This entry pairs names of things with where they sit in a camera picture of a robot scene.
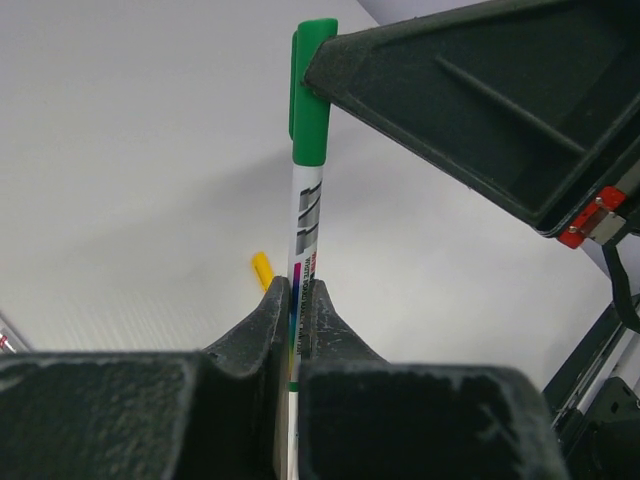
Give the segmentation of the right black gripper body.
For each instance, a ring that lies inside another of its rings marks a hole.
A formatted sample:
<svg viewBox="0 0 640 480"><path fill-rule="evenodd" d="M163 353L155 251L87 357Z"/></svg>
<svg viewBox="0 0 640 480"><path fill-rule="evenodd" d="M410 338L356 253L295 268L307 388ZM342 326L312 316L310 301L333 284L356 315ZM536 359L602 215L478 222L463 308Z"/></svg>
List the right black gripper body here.
<svg viewBox="0 0 640 480"><path fill-rule="evenodd" d="M621 215L620 207L630 207L639 190L639 162L613 186L605 186L559 235L558 241L569 248L580 247L586 239L606 245L631 221Z"/></svg>

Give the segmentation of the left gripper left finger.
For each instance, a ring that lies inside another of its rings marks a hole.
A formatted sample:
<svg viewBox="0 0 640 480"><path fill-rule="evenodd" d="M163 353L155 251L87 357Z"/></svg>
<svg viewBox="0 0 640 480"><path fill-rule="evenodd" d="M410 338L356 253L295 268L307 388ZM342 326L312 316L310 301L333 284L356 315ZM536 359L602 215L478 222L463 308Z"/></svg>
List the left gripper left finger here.
<svg viewBox="0 0 640 480"><path fill-rule="evenodd" d="M187 352L1 359L5 479L283 479L289 285Z"/></svg>

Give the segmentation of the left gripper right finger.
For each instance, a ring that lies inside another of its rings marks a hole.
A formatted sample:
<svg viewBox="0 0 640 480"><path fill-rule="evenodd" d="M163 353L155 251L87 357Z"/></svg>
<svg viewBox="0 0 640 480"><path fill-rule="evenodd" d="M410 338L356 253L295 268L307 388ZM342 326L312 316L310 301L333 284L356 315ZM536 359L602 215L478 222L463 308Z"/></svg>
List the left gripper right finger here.
<svg viewBox="0 0 640 480"><path fill-rule="evenodd" d="M315 281L298 394L303 479L565 479L541 393L520 371L395 364Z"/></svg>

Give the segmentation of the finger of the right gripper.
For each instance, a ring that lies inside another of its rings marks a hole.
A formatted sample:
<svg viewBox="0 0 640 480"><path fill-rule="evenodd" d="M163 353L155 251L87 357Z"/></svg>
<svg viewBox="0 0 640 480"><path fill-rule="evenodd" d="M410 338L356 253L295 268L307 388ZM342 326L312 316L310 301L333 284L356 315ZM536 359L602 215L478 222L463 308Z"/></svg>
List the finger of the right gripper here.
<svg viewBox="0 0 640 480"><path fill-rule="evenodd" d="M339 35L303 82L543 235L639 160L635 1L490 1Z"/></svg>

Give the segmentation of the yellow pen cap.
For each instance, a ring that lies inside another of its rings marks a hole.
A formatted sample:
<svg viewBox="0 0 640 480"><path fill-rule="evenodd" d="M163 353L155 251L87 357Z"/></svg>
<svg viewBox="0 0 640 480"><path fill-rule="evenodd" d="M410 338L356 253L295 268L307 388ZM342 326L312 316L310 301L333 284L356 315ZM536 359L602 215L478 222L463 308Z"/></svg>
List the yellow pen cap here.
<svg viewBox="0 0 640 480"><path fill-rule="evenodd" d="M268 256L263 251L257 252L252 256L250 263L260 287L267 292L275 277Z"/></svg>

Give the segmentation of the green pen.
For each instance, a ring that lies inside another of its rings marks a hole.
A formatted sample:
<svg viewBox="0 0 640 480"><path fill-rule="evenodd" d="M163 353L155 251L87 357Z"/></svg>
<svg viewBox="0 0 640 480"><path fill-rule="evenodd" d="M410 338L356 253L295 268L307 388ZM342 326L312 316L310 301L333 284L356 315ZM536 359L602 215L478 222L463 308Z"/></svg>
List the green pen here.
<svg viewBox="0 0 640 480"><path fill-rule="evenodd" d="M297 477L297 392L302 360L301 330L310 308L310 287L315 278L324 165L305 167L293 162L289 221L287 278L289 294L288 389L289 460L287 477Z"/></svg>

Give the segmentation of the green pen cap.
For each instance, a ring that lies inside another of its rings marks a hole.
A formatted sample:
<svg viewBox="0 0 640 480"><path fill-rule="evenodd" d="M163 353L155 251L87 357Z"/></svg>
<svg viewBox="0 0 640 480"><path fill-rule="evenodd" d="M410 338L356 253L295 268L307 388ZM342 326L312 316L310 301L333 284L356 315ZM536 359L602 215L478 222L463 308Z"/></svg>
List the green pen cap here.
<svg viewBox="0 0 640 480"><path fill-rule="evenodd" d="M289 137L293 162L320 167L326 162L330 103L303 84L304 74L320 45L338 31L338 20L300 23L292 35L289 89Z"/></svg>

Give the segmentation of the red pen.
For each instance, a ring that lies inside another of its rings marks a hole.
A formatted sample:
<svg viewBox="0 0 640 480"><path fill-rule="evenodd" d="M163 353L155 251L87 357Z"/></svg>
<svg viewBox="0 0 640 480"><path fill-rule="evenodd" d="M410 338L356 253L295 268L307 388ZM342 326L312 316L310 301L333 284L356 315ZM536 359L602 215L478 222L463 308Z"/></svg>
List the red pen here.
<svg viewBox="0 0 640 480"><path fill-rule="evenodd" d="M32 347L3 314L0 315L0 350L2 354L18 354L32 351Z"/></svg>

